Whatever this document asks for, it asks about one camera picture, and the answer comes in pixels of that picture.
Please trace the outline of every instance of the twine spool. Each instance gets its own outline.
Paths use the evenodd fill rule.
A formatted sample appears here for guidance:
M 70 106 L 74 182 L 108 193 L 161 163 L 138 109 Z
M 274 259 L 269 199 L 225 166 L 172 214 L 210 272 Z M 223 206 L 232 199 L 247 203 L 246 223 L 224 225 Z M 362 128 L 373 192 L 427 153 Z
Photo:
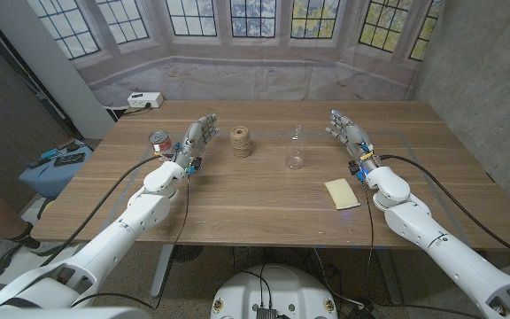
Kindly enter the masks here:
M 231 138 L 231 147 L 234 149 L 234 155 L 239 158 L 251 155 L 253 141 L 246 127 L 236 127 L 232 129 L 229 137 Z

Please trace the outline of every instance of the white robot body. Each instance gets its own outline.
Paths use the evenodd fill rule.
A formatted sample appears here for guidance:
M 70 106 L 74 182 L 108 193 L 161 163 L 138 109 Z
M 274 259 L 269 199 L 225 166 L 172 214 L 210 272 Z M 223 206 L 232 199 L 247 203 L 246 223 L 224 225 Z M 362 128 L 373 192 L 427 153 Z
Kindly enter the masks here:
M 259 276 L 261 266 L 249 268 Z M 269 308 L 269 293 L 257 276 L 241 272 L 229 279 L 216 293 L 212 303 L 212 319 L 256 318 L 261 305 Z M 290 319 L 337 318 L 332 295 L 316 278 L 304 271 L 285 265 L 266 265 L 263 276 L 271 290 L 272 309 Z

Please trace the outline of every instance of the electrical outlet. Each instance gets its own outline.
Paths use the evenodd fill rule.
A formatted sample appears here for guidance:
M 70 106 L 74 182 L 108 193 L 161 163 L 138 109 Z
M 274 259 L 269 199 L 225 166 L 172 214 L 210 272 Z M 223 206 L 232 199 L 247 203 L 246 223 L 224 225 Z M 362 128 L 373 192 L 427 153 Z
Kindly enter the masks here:
M 165 99 L 160 92 L 135 92 L 127 98 L 129 107 L 144 108 L 147 103 L 151 103 L 151 107 L 160 107 Z

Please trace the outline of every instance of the concrete wall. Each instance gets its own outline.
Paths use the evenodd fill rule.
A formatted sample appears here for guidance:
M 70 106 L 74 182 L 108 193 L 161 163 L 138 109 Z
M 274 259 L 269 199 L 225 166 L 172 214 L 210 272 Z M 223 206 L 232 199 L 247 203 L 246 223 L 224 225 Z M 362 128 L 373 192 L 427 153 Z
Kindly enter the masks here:
M 510 197 L 510 1 L 446 0 L 426 57 L 413 98 L 432 105 Z

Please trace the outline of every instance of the yellow sponge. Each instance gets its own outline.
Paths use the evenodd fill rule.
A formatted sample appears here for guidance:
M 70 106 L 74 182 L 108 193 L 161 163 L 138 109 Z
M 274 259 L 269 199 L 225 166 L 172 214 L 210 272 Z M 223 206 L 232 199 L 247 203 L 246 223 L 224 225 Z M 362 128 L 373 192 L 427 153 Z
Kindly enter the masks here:
M 326 185 L 329 195 L 334 200 L 336 209 L 346 209 L 361 205 L 345 178 L 327 182 L 324 185 Z

